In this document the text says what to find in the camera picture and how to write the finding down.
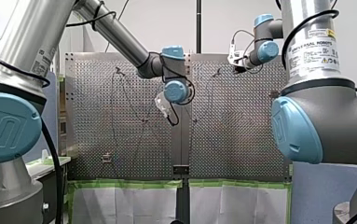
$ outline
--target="metal frame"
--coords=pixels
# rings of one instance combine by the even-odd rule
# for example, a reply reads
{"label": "metal frame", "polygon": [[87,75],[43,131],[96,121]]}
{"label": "metal frame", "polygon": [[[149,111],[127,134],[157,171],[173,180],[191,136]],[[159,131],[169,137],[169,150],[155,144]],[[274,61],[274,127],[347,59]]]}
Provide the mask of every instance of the metal frame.
{"label": "metal frame", "polygon": [[[193,64],[198,63],[198,62],[218,62],[222,63],[224,66],[227,65],[227,60],[226,60],[226,55],[221,55],[221,54],[206,54],[206,55],[198,55],[198,54],[186,54],[185,56],[185,66],[186,66],[186,75],[192,79],[193,77]],[[78,155],[75,154],[77,151],[77,144],[76,144],[76,137],[74,135],[75,130],[74,130],[74,117],[73,117],[73,111],[74,111],[74,101],[76,99],[76,96],[74,94],[75,92],[75,75],[76,75],[76,67],[75,63],[76,61],[81,61],[87,62],[89,61],[90,63],[97,62],[99,60],[108,60],[108,61],[114,61],[114,60],[125,60],[121,55],[117,53],[69,53],[66,56],[66,107],[67,107],[67,152],[69,153],[70,156],[76,158]],[[277,59],[274,63],[279,63],[280,58]],[[275,65],[265,65],[265,69],[268,69],[268,66],[275,66]],[[275,77],[281,82],[281,73],[273,76],[278,76]],[[194,129],[194,121],[193,119],[193,112],[192,112],[192,106],[197,106],[196,100],[194,101],[193,104],[187,105],[187,106],[176,106],[176,112],[178,116],[180,116],[180,124],[171,128],[172,131],[172,151],[171,151],[171,159],[172,159],[172,167],[171,167],[171,172],[172,176],[171,178],[175,179],[184,179],[187,180],[189,177],[191,178],[237,178],[237,179],[246,179],[246,180],[259,180],[259,181],[269,181],[269,182],[282,182],[282,181],[291,181],[291,174],[289,172],[289,167],[291,162],[284,159],[282,156],[280,158],[277,158],[278,160],[283,160],[281,161],[283,163],[283,175],[280,176],[247,176],[247,175],[228,175],[228,176],[201,176],[201,175],[186,175],[186,174],[175,174],[173,167],[174,166],[191,166],[190,164],[190,156],[191,153],[193,153],[193,146],[192,146],[192,135],[193,135],[193,129]],[[145,179],[160,179],[159,176],[154,176],[152,178],[145,178]]]}
{"label": "metal frame", "polygon": [[[231,143],[230,146],[230,142],[225,142],[223,145],[224,147],[220,147],[219,150],[229,150],[231,151],[232,154],[235,154],[236,156],[242,156],[243,159],[241,160],[242,162],[248,162],[250,164],[252,164],[251,169],[249,170],[249,172],[245,171],[245,167],[248,166],[244,166],[241,164],[241,162],[232,162],[230,163],[230,161],[225,161],[225,165],[223,165],[224,163],[224,159],[228,158],[228,156],[224,156],[223,153],[221,153],[221,155],[216,154],[213,155],[214,151],[210,150],[207,147],[203,147],[203,148],[199,148],[201,146],[205,146],[202,144],[196,144],[196,142],[193,142],[192,140],[192,148],[190,151],[190,157],[191,157],[191,161],[190,161],[190,171],[191,171],[191,175],[190,178],[231,178],[231,179],[244,179],[244,180],[257,180],[257,181],[266,181],[266,182],[290,182],[292,180],[292,176],[290,174],[290,164],[291,162],[287,159],[285,159],[283,157],[283,155],[278,151],[277,147],[275,146],[273,140],[272,140],[272,133],[271,133],[271,127],[269,128],[269,133],[268,136],[258,136],[255,135],[254,137],[257,138],[262,141],[262,139],[267,139],[266,143],[263,142],[259,142],[259,140],[257,141],[250,141],[249,143],[245,142],[245,138],[244,135],[249,133],[251,136],[251,132],[249,132],[249,130],[253,127],[253,128],[261,128],[259,130],[259,132],[263,132],[262,130],[265,130],[266,127],[270,126],[270,121],[268,121],[267,123],[265,123],[265,120],[270,118],[269,114],[265,114],[266,111],[269,109],[268,105],[265,107],[265,102],[264,100],[266,99],[265,96],[261,96],[260,94],[265,92],[265,87],[267,88],[268,86],[270,86],[270,90],[268,93],[268,97],[269,97],[269,103],[271,106],[272,100],[274,97],[276,97],[277,95],[275,94],[276,92],[278,92],[278,90],[281,90],[283,88],[283,86],[286,84],[287,81],[287,77],[285,74],[285,71],[281,65],[281,57],[278,57],[276,60],[274,60],[271,63],[265,64],[265,68],[262,72],[258,73],[258,74],[249,74],[249,73],[245,73],[245,74],[240,74],[237,76],[240,76],[240,78],[237,78],[236,80],[233,79],[230,80],[231,78],[234,77],[227,77],[230,75],[230,71],[233,71],[233,68],[228,64],[227,62],[227,55],[221,55],[221,54],[192,54],[191,55],[191,70],[192,70],[192,76],[194,78],[194,83],[197,86],[201,86],[201,85],[207,85],[204,84],[204,77],[202,79],[199,79],[199,73],[197,72],[196,74],[196,67],[195,65],[199,65],[199,63],[201,63],[201,66],[204,65],[204,67],[206,68],[205,71],[203,72],[204,74],[207,75],[212,75],[210,74],[210,69],[207,69],[207,66],[209,66],[210,64],[214,65],[214,64],[219,64],[220,68],[221,68],[221,73],[225,73],[221,74],[220,78],[217,80],[218,81],[218,86],[216,86],[216,89],[213,89],[212,92],[214,92],[214,94],[216,95],[216,97],[218,97],[217,99],[219,99],[219,101],[223,100],[223,101],[229,101],[229,97],[236,97],[235,95],[237,94],[241,94],[239,95],[240,97],[240,101],[244,101],[244,103],[241,103],[240,101],[238,102],[236,99],[236,101],[234,101],[233,99],[231,100],[231,105],[230,104],[221,104],[220,102],[215,105],[215,107],[217,107],[216,110],[218,110],[219,112],[221,112],[224,109],[221,109],[221,107],[223,108],[228,108],[227,112],[231,112],[233,111],[235,108],[237,110],[237,108],[241,109],[242,108],[242,114],[243,115],[252,115],[255,114],[256,116],[260,116],[260,121],[257,121],[256,123],[253,124],[224,124],[223,126],[227,126],[229,128],[229,130],[233,133],[240,133],[242,132],[242,130],[246,130],[246,132],[244,133],[240,133],[240,137],[239,139],[236,138],[232,138],[231,141],[235,141],[236,143],[233,144]],[[201,88],[198,88],[198,99],[204,101],[204,95],[201,95],[201,91],[203,91]],[[195,108],[193,110],[193,116],[196,116],[196,111],[199,112],[199,110],[203,110],[203,108],[201,108],[201,105],[199,104],[198,101],[193,102],[192,106]],[[254,113],[252,111],[252,109],[248,109],[248,107],[250,108],[254,108],[255,110],[260,110],[261,113],[257,114]],[[213,117],[216,117],[215,114],[212,114],[211,116],[209,116],[208,113],[207,114],[207,119],[212,119]],[[225,115],[221,114],[221,116],[225,116],[231,119],[234,119],[235,117],[232,114],[226,113]],[[216,121],[203,121],[203,123],[201,123],[201,125],[207,125],[207,123],[216,123]],[[193,122],[192,124],[192,130],[195,131],[195,126],[193,125],[198,125],[195,122]],[[211,128],[209,130],[202,130],[200,136],[202,136],[202,138],[207,138],[207,135],[213,135],[214,138],[218,138],[221,137],[221,135],[226,134],[224,128],[221,128],[221,125],[213,125],[211,126]],[[198,134],[192,133],[191,134],[192,137],[199,137]],[[259,157],[257,158],[254,154],[256,152],[259,152],[259,154],[262,153],[262,150],[260,150],[259,148],[256,148],[256,146],[260,146],[263,147],[261,148],[262,150],[268,150],[268,152],[270,152],[270,150],[272,150],[272,153],[264,153],[265,158]],[[253,156],[254,159],[252,160],[246,160],[247,158],[246,155],[248,155],[249,157],[251,157],[251,155]],[[212,167],[212,171],[211,172],[206,172],[204,170],[204,168],[201,168],[198,165],[196,165],[197,162],[208,162],[207,167]]]}
{"label": "metal frame", "polygon": [[[79,71],[76,71],[76,69],[77,69],[76,63],[78,63],[78,61],[80,61],[79,63],[81,63],[83,65],[84,63],[89,62],[89,64],[92,64],[92,66],[94,66],[94,64],[97,63],[97,62],[103,62],[103,65],[105,65],[105,66],[114,66],[113,64],[107,64],[107,63],[119,62],[120,64],[124,64],[123,66],[126,66],[126,68],[130,64],[129,64],[129,62],[127,62],[126,59],[124,59],[121,55],[119,55],[117,53],[108,53],[108,54],[105,54],[105,53],[68,53],[68,55],[66,56],[65,61],[66,61],[67,153],[68,153],[69,156],[74,157],[72,165],[71,165],[71,169],[70,169],[70,172],[69,172],[69,176],[70,176],[71,179],[77,179],[76,178],[76,174],[75,174],[75,170],[80,168],[78,166],[78,164],[79,165],[80,164],[83,165],[84,163],[83,162],[80,163],[80,157],[78,157],[80,155],[77,154],[79,146],[77,144],[77,139],[76,139],[76,135],[75,135],[76,132],[75,132],[75,128],[74,128],[76,126],[76,124],[75,124],[76,118],[75,118],[75,115],[73,113],[74,113],[74,110],[76,109],[75,108],[75,102],[76,102],[76,100],[78,100],[78,99],[76,99],[76,97],[79,97],[79,96],[76,95],[76,73],[79,72]],[[131,70],[134,71],[134,67],[131,67],[131,65],[130,65],[130,72],[127,74],[127,78],[128,78],[127,81],[129,83],[131,83],[131,81],[133,80],[133,82],[131,83],[133,88],[131,90],[131,89],[129,89],[129,87],[126,87],[127,88],[127,92],[126,93],[128,93],[129,97],[134,97],[135,98],[136,96],[138,96],[138,94],[136,95],[136,93],[138,93],[138,91],[140,91],[141,88],[144,88],[145,91],[151,91],[152,94],[154,92],[156,92],[155,88],[150,88],[149,86],[146,86],[147,84],[145,86],[143,86],[142,83],[139,84],[138,80],[140,80],[140,79],[137,76],[132,76],[133,73],[131,72]],[[153,80],[147,80],[147,81],[150,84],[155,82],[154,79]],[[116,103],[117,103],[117,109],[119,109],[119,110],[122,109],[121,111],[124,111],[124,105],[120,105],[120,104],[124,104],[125,100],[116,99],[114,101],[116,101]],[[150,110],[152,111],[152,113],[151,113],[151,121],[152,121],[152,123],[147,124],[147,121],[143,121],[142,125],[144,125],[143,127],[145,129],[145,132],[160,133],[161,130],[165,130],[164,127],[166,127],[167,130],[170,129],[170,131],[168,131],[168,133],[166,133],[166,134],[169,135],[170,138],[172,138],[172,136],[174,136],[175,134],[180,134],[180,126],[176,126],[174,128],[170,128],[168,122],[167,121],[165,122],[165,119],[162,116],[160,116],[160,117],[158,116],[158,118],[155,119],[155,113],[158,112],[155,107],[150,108]],[[132,125],[137,125],[136,126],[137,128],[139,127],[138,125],[141,126],[141,124],[138,124],[138,120],[136,120],[137,124],[135,124],[135,122],[132,123],[130,121],[130,119],[132,119],[132,118],[129,118],[128,116],[124,116],[124,117],[120,117],[120,118],[114,118],[114,119],[115,120],[113,122],[114,122],[115,125],[121,124],[119,122],[119,119],[124,119],[122,121],[123,123],[126,122],[126,123],[129,123],[129,124],[131,123]],[[149,139],[149,138],[155,138],[155,136],[147,135],[146,139]],[[110,144],[110,143],[106,143],[106,144],[109,144],[109,145],[103,146],[104,149],[106,147],[110,147],[110,148],[114,147],[113,144]],[[129,162],[129,163],[127,163],[128,162],[127,160],[130,160],[130,158],[126,157],[126,155],[128,155],[128,154],[125,154],[123,157],[120,157],[120,158],[122,158],[121,159],[121,163],[122,164],[126,164],[126,165],[129,164],[130,168],[127,168],[127,169],[130,169],[130,174],[129,175],[127,175],[127,174],[118,175],[118,176],[111,176],[111,175],[96,176],[96,175],[91,175],[91,176],[79,176],[78,178],[79,179],[92,179],[92,178],[97,178],[97,177],[103,177],[103,178],[143,179],[143,180],[173,179],[174,175],[173,175],[172,167],[173,167],[174,164],[180,164],[180,162],[181,162],[181,155],[182,154],[181,154],[181,146],[180,145],[181,145],[181,140],[180,139],[172,139],[171,140],[171,145],[168,147],[169,151],[165,152],[165,153],[169,153],[169,155],[170,155],[171,164],[168,165],[168,166],[166,166],[166,161],[164,161],[163,167],[159,167],[160,164],[158,164],[157,162],[150,163],[149,165],[146,165],[145,167],[139,167],[139,165],[140,165],[139,163],[144,164],[144,161],[139,161],[140,156],[135,159],[135,160],[137,160],[137,162]],[[155,150],[153,152],[151,152],[151,153],[153,153],[152,155],[154,155],[156,153],[156,151],[158,151],[158,152],[160,152],[160,154],[162,154],[161,151],[160,151],[160,147],[158,149],[155,148]],[[130,146],[128,146],[127,150],[131,151],[131,150],[134,150],[134,148],[130,148]],[[115,154],[119,153],[118,149],[111,149],[111,151],[114,151],[114,153],[112,153],[112,155],[109,155],[111,157],[114,157]],[[139,149],[137,149],[137,151],[139,151],[138,153],[147,153],[147,152],[142,151],[141,147],[139,147]],[[109,162],[107,162],[107,160],[102,160],[102,157],[104,158],[104,156],[106,156],[106,154],[100,156],[100,163],[102,163],[102,164],[109,163],[111,166],[115,166],[116,165],[117,162],[113,162],[111,159],[110,159]],[[94,164],[96,164],[95,167],[99,167],[100,166],[100,164],[97,161],[95,161],[97,159],[95,159],[94,157],[90,157],[90,158],[92,159],[92,161],[89,161],[89,164],[87,165],[88,168],[91,165],[94,165]],[[102,169],[104,169],[104,167],[105,167],[105,169],[108,169],[108,170],[111,169],[111,167],[109,167],[108,164],[103,165]],[[149,171],[151,169],[154,170],[154,172],[156,172],[156,174],[158,173],[158,171],[156,171],[157,169],[163,169],[163,171],[160,171],[160,172],[162,172],[162,173],[164,172],[163,173],[164,176],[163,177],[160,177],[158,175],[141,176],[141,175],[137,175],[136,174],[136,171],[141,171],[141,172],[147,171],[149,173],[149,172],[151,172],[151,171]]]}

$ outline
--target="perforated metal sheet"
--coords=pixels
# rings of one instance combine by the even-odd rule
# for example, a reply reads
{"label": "perforated metal sheet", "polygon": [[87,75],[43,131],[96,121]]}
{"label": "perforated metal sheet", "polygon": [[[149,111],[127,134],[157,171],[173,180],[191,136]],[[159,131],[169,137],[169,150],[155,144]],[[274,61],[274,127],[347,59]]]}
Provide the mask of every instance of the perforated metal sheet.
{"label": "perforated metal sheet", "polygon": [[290,162],[276,148],[270,122],[270,93],[286,84],[281,59],[240,75],[226,55],[191,55],[191,62],[190,176],[289,180]]}
{"label": "perforated metal sheet", "polygon": [[[172,129],[154,103],[161,80],[139,79],[118,54],[66,60],[70,178],[171,179]],[[103,163],[107,153],[112,162]]]}

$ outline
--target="sticker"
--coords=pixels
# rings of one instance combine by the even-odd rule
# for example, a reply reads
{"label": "sticker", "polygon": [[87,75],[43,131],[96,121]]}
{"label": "sticker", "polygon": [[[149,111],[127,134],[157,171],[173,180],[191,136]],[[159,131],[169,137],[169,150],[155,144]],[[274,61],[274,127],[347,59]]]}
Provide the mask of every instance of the sticker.
{"label": "sticker", "polygon": [[45,48],[40,49],[36,54],[32,72],[39,76],[43,76],[49,70],[50,65],[52,64],[54,52],[54,48],[52,48],[50,52],[47,52]]}
{"label": "sticker", "polygon": [[309,30],[309,38],[313,37],[333,37],[336,38],[335,31],[331,29]]}
{"label": "sticker", "polygon": [[305,76],[316,69],[340,71],[336,41],[333,37],[313,37],[288,49],[290,76]]}

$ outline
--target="white wall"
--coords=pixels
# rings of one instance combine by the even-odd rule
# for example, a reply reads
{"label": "white wall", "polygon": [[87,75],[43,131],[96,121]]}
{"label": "white wall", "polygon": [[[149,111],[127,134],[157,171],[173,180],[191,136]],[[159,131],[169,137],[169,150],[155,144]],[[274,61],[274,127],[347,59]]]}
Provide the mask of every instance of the white wall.
{"label": "white wall", "polygon": [[[119,15],[125,2],[106,0],[105,5]],[[148,50],[159,52],[177,44],[186,52],[196,49],[195,0],[130,0],[121,21]],[[85,51],[104,52],[107,42],[103,37],[89,25],[84,29]]]}
{"label": "white wall", "polygon": [[[335,29],[341,58],[341,72],[357,85],[357,1],[338,1],[336,9],[340,11],[340,16],[335,19]],[[252,31],[254,18],[263,13],[271,13],[275,18],[281,17],[280,11],[272,0],[205,0],[203,51],[227,53],[228,43],[234,31],[239,29]],[[251,40],[245,34],[237,39],[241,43],[241,48]]]}
{"label": "white wall", "polygon": [[[120,12],[125,0],[105,3]],[[357,84],[357,1],[339,1],[335,19],[341,71]],[[252,31],[257,15],[281,13],[272,0],[203,0],[203,53],[227,53],[231,36],[239,29]],[[196,49],[196,1],[194,0],[130,0],[122,22],[149,49],[181,44],[186,52]],[[84,28],[85,51],[104,51],[106,41],[89,26]],[[246,34],[237,36],[238,48],[251,41]]]}

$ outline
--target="green tape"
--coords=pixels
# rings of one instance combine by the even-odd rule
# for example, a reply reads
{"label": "green tape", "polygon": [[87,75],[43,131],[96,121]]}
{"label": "green tape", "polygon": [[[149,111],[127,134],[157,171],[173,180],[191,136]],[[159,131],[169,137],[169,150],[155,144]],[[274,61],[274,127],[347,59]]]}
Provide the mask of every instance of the green tape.
{"label": "green tape", "polygon": [[292,209],[292,183],[285,183],[288,189],[288,201],[286,202],[286,224],[291,224],[291,209]]}
{"label": "green tape", "polygon": [[[69,160],[70,157],[59,157],[59,162],[62,163],[62,161]],[[41,164],[41,165],[53,165],[53,159],[52,158],[47,158],[43,162],[41,159],[35,160],[35,161],[30,161],[27,162],[26,165],[35,165],[35,164]]]}
{"label": "green tape", "polygon": [[218,188],[222,186],[258,188],[258,189],[288,189],[286,183],[228,180],[228,179],[194,179],[189,180],[189,186],[194,188]]}
{"label": "green tape", "polygon": [[76,192],[76,187],[74,185],[68,185],[68,219],[69,224],[73,224],[73,213],[74,213],[74,193]]}

